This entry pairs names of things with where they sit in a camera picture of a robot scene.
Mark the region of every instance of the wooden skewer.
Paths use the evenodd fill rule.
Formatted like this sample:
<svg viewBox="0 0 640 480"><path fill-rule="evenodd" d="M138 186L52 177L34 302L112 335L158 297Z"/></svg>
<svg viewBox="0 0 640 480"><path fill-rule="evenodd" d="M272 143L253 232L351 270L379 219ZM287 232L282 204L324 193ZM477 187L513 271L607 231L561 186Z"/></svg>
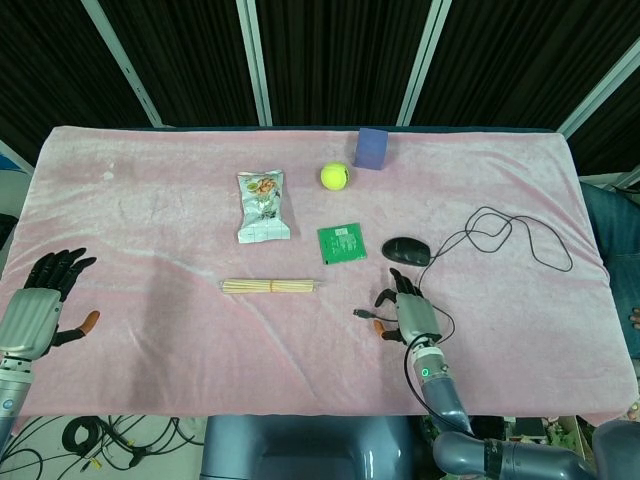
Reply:
<svg viewBox="0 0 640 480"><path fill-rule="evenodd" d="M309 293L314 280L256 280L228 278L221 283L222 293Z"/></svg>

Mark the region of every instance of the table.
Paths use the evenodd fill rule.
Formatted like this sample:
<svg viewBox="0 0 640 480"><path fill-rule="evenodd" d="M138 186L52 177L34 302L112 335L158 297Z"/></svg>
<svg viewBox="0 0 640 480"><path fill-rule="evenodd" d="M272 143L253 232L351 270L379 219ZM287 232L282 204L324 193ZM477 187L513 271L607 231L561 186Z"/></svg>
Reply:
<svg viewBox="0 0 640 480"><path fill-rule="evenodd" d="M443 350L468 412L597 423L625 411L635 375L563 137L391 133L383 171L355 169L347 189L323 190L320 167L350 161L356 138L54 129L0 308L42 254L85 246L99 261L66 302L61 329L95 308L102 319L37 362L23 414L420 414L404 348L351 311L391 286L384 240L409 235L435 248L484 204L543 219L575 265L563 274L535 263L516 229L496 254L460 245L428 272L425 295L456 319ZM239 245L235 175L275 168L285 171L292 239ZM317 228L351 222L368 258L322 265ZM534 235L540 255L558 260L549 237ZM227 277L275 276L324 284L308 295L218 288Z"/></svg>

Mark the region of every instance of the tennis ball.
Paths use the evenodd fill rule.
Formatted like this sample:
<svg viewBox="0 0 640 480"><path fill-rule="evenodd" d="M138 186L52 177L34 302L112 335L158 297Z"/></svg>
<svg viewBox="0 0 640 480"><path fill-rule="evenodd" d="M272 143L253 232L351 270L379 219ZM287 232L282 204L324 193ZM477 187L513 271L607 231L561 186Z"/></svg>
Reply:
<svg viewBox="0 0 640 480"><path fill-rule="evenodd" d="M344 163L327 163L320 172L320 180L329 190L342 190L349 183L349 169Z"/></svg>

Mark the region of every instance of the computer mouse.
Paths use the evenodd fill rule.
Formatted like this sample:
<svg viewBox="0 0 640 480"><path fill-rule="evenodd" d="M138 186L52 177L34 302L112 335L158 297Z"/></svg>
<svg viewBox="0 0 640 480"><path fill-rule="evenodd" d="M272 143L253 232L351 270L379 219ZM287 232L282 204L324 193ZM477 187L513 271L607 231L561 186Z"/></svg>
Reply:
<svg viewBox="0 0 640 480"><path fill-rule="evenodd" d="M426 267L431 260L431 250L420 240L409 237L396 237L382 245L382 254L392 262Z"/></svg>

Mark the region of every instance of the plastic food package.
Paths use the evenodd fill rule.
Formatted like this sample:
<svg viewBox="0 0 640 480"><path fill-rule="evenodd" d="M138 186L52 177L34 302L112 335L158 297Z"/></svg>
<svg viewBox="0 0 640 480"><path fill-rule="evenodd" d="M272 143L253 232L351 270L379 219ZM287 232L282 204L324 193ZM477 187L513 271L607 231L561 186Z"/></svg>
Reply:
<svg viewBox="0 0 640 480"><path fill-rule="evenodd" d="M240 243L288 240L291 230L282 221L280 205L284 174L282 170L238 174L244 220L238 230Z"/></svg>

